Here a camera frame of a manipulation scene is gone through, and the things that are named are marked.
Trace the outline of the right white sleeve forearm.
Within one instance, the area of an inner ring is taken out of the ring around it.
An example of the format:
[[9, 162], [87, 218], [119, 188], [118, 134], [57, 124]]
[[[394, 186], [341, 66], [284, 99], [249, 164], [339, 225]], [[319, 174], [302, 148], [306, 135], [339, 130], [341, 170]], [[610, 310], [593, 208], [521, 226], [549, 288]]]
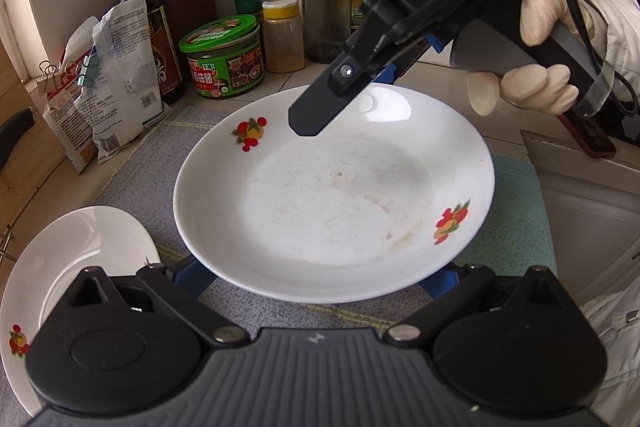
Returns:
[[592, 46], [639, 94], [638, 1], [579, 1], [591, 16]]

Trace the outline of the right gloved hand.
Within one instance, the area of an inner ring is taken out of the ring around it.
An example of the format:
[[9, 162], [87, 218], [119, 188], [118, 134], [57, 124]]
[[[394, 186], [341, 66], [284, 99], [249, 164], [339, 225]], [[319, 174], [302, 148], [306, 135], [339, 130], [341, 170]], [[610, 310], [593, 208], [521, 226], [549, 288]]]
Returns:
[[[523, 0], [520, 34], [528, 46], [538, 46], [551, 35], [556, 24], [562, 24], [573, 35], [578, 34], [566, 0]], [[491, 72], [470, 72], [466, 90], [472, 109], [487, 116], [499, 100], [536, 112], [558, 116], [570, 109], [578, 97], [578, 89], [570, 84], [570, 70], [564, 65], [545, 68], [527, 65], [498, 77]]]

